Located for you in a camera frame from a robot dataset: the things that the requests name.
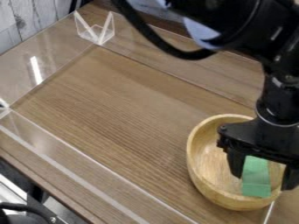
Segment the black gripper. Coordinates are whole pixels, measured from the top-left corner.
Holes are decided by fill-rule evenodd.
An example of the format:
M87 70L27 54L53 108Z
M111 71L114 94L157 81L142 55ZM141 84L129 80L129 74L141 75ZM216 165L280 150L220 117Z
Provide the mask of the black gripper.
M258 118L246 122L225 122L218 129L218 146L228 152L229 168L242 178L248 156L288 165L282 190L299 186L299 127L280 127Z

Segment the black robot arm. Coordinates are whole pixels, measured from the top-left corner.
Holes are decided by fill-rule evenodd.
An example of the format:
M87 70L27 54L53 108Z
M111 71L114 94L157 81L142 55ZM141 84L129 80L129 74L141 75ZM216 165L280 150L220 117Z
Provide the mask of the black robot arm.
M162 51L204 60L224 50L254 58L265 72L257 118L220 126L218 146L236 177L246 157L286 165L282 189L299 186L299 3L296 0L157 0L184 17L201 49L178 49L158 35L127 0L111 0L127 21Z

